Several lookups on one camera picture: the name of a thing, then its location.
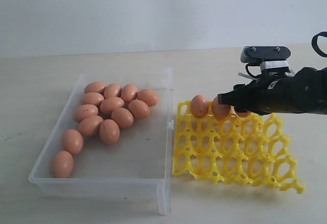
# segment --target transparent box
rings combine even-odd
[[[136,84],[154,89],[159,104],[150,108],[150,117],[135,120],[122,129],[118,143],[105,145],[99,137],[85,138],[82,152],[74,156],[74,169],[67,179],[52,178],[49,163],[61,150],[67,129],[75,129],[73,112],[80,105],[87,84]],[[170,178],[173,129],[173,70],[132,73],[114,70],[104,74],[82,74],[71,93],[49,139],[38,157],[29,180],[45,196],[142,198],[157,197],[159,213],[170,213]]]

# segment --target background wall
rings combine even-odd
[[[0,57],[310,42],[327,0],[0,0]]]

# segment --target black robotic end effector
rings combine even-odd
[[[220,104],[232,105],[237,112],[251,111],[259,115],[272,112],[327,113],[326,69],[317,71],[305,67],[292,74],[285,60],[290,56],[286,47],[280,47],[284,54],[279,59],[272,54],[277,51],[277,46],[256,47],[255,52],[259,50],[256,56],[249,54],[251,48],[245,48],[242,55],[246,52],[247,55],[241,56],[241,61],[260,66],[261,74],[250,75],[253,80],[248,85],[235,85],[233,91],[218,94]]]

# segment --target egg tray cell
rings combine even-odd
[[[172,175],[188,171],[196,180],[215,184],[238,182],[303,193],[305,185],[295,175],[296,158],[288,152],[290,137],[282,133],[281,118],[274,113],[266,120],[254,113],[240,118],[231,109],[226,118],[216,119],[212,102],[208,114],[196,118],[190,103],[178,104]]]

